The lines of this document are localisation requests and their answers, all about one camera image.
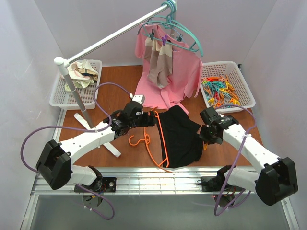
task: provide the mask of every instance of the black garment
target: black garment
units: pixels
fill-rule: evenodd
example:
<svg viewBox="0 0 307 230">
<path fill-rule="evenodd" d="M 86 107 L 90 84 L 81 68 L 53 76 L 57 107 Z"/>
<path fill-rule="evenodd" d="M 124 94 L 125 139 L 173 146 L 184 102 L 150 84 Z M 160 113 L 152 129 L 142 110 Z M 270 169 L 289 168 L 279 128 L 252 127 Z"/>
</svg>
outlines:
<svg viewBox="0 0 307 230">
<path fill-rule="evenodd" d="M 187 166 L 198 161 L 202 154 L 202 140 L 197 134 L 200 125 L 191 121 L 189 116 L 178 105 L 169 108 L 168 111 L 160 113 L 160 121 L 164 135 L 166 150 L 169 160 L 169 168 Z M 160 133 L 162 158 L 165 159 L 165 150 Z"/>
</svg>

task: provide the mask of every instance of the wooden table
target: wooden table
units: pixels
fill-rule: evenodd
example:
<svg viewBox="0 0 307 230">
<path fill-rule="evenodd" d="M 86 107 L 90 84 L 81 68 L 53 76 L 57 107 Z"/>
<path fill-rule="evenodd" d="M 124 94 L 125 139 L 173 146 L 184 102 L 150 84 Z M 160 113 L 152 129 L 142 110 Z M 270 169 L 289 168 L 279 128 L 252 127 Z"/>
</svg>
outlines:
<svg viewBox="0 0 307 230">
<path fill-rule="evenodd" d="M 142 66 L 124 66 L 124 67 L 103 67 L 101 83 L 103 82 L 114 82 L 129 92 L 134 93 L 142 75 Z M 126 103 L 129 101 L 127 94 L 120 88 L 112 85 L 103 86 L 98 92 L 98 103 L 105 109 L 106 112 L 111 114 L 113 111 L 123 109 Z M 202 94 L 194 98 L 185 98 L 182 104 L 189 111 L 189 118 L 198 124 L 203 124 L 199 113 L 206 108 Z M 96 126 L 101 122 L 106 115 L 104 115 L 97 107 L 93 110 L 88 110 L 91 118 L 93 119 L 94 125 Z M 75 113 L 80 113 L 79 110 L 68 110 L 64 120 L 64 126 L 83 128 L 83 126 L 74 118 Z M 254 123 L 253 118 L 247 112 L 238 112 L 231 114 L 236 118 L 244 129 L 251 127 Z M 150 150 L 157 162 L 162 161 L 161 154 L 161 142 L 156 126 L 148 127 L 146 132 L 150 135 Z M 62 130 L 60 140 L 70 139 L 80 134 L 77 131 Z M 258 129 L 251 131 L 253 137 L 261 143 Z M 131 166 L 131 167 L 142 167 L 142 166 L 155 166 L 150 159 L 145 144 L 140 143 L 138 146 L 133 147 L 128 143 L 130 136 L 135 135 L 135 140 L 143 138 L 143 128 L 138 127 L 129 131 L 125 136 L 122 136 L 114 141 L 112 144 L 121 152 L 121 156 L 116 158 L 110 153 L 104 146 L 99 149 L 87 153 L 81 157 L 76 165 L 88 166 L 92 165 L 95 167 L 99 166 Z M 222 145 L 214 144 L 209 145 L 207 150 L 203 152 L 202 157 L 198 162 L 190 164 L 190 166 L 225 166 L 232 164 L 237 154 L 237 150 L 230 144 L 224 142 Z M 250 165 L 249 162 L 241 156 L 237 165 Z"/>
</svg>

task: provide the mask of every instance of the horizontal rod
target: horizontal rod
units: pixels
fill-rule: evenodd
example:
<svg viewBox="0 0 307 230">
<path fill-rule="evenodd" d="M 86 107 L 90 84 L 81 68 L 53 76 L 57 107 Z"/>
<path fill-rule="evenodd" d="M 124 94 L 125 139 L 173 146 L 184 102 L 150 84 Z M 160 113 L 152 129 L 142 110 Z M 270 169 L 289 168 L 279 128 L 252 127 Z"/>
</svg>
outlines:
<svg viewBox="0 0 307 230">
<path fill-rule="evenodd" d="M 105 37 L 104 39 L 100 40 L 99 42 L 96 42 L 92 46 L 88 47 L 87 49 L 81 51 L 80 53 L 76 54 L 75 56 L 72 56 L 68 59 L 69 64 L 79 60 L 80 58 L 84 57 L 85 55 L 93 52 L 94 50 L 98 49 L 99 47 L 105 45 L 106 43 L 112 41 L 113 39 L 117 38 L 118 36 L 124 34 L 125 32 L 133 29 L 134 27 L 138 26 L 142 22 L 152 18 L 153 16 L 165 11 L 168 8 L 168 5 L 163 5 L 160 8 L 148 13 L 147 15 L 139 18 L 138 20 L 135 20 L 134 22 L 130 23 L 129 25 L 126 25 L 125 27 L 121 28 L 120 30 L 117 30 L 113 34 Z"/>
</svg>

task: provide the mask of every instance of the plastic basket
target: plastic basket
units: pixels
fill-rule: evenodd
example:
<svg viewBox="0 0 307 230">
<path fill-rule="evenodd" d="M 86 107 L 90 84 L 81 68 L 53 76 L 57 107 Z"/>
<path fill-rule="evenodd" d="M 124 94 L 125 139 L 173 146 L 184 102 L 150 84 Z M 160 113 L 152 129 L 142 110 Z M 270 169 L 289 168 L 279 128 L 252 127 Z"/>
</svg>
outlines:
<svg viewBox="0 0 307 230">
<path fill-rule="evenodd" d="M 244 108 L 252 108 L 255 106 L 256 101 L 251 94 L 251 91 L 239 69 L 233 61 L 216 61 L 203 63 L 202 78 L 219 76 L 227 74 L 229 76 L 229 83 L 235 88 L 236 94 L 239 97 L 239 102 Z M 209 103 L 204 92 L 203 86 L 201 85 L 201 93 L 205 100 L 206 106 L 209 107 Z M 229 103 L 230 99 L 225 98 L 224 104 Z M 217 109 L 216 111 L 220 114 L 239 112 L 242 109 L 237 107 Z"/>
<path fill-rule="evenodd" d="M 88 60 L 93 67 L 98 72 L 97 84 L 89 85 L 85 89 L 77 89 L 86 109 L 94 109 L 96 104 L 94 101 L 94 90 L 99 85 L 101 77 L 102 62 L 99 60 Z M 57 77 L 57 80 L 53 86 L 50 105 L 55 107 L 60 107 L 65 110 L 80 109 L 78 104 L 73 97 L 72 92 L 65 91 L 65 80 Z"/>
</svg>

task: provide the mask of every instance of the gray floor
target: gray floor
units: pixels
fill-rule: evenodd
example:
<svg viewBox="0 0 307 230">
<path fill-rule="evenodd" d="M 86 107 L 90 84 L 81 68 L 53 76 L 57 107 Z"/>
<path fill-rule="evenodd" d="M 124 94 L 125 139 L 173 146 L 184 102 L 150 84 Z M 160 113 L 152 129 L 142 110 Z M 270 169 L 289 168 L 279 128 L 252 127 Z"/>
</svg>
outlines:
<svg viewBox="0 0 307 230">
<path fill-rule="evenodd" d="M 81 195 L 40 195 L 32 230 L 286 230 L 289 229 L 280 203 L 269 207 L 251 195 L 240 207 L 213 215 L 212 195 L 111 195 L 115 217 L 104 220 L 76 204 Z M 110 214 L 107 204 L 99 208 Z"/>
</svg>

